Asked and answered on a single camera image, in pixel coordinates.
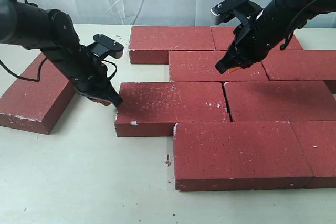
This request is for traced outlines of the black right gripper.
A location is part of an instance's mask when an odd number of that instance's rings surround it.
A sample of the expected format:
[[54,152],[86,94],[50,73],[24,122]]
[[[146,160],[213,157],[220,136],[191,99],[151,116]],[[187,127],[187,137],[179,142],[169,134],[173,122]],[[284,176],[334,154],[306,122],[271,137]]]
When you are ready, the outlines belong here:
[[285,50],[291,41],[290,18],[288,12],[266,8],[251,17],[235,30],[234,41],[215,68],[219,73],[234,72],[261,62],[275,46]]

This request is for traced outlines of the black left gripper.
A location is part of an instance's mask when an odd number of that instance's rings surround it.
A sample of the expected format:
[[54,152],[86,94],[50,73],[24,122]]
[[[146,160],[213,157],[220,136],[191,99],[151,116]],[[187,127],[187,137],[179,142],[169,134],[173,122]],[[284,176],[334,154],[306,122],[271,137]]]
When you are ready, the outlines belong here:
[[71,82],[76,92],[95,103],[118,107],[123,99],[107,76],[107,67],[85,46],[71,51],[56,48],[49,51],[50,62]]

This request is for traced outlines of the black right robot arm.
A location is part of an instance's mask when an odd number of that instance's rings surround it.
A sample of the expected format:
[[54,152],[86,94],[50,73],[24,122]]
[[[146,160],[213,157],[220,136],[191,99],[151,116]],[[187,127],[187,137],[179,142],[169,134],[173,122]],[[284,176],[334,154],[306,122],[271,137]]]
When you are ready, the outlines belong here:
[[320,14],[335,12],[335,0],[271,0],[262,8],[251,0],[224,0],[211,9],[215,23],[238,18],[234,40],[215,68],[223,74],[233,68],[249,68],[279,46],[285,50],[294,31]]

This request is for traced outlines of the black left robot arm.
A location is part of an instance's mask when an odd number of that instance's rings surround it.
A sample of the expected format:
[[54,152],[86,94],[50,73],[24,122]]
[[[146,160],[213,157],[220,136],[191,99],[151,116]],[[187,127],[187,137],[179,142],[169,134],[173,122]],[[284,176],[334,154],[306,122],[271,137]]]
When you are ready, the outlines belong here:
[[1,44],[38,49],[70,81],[78,94],[118,107],[123,99],[111,84],[107,56],[119,59],[124,46],[104,34],[80,43],[70,16],[18,0],[1,0]]

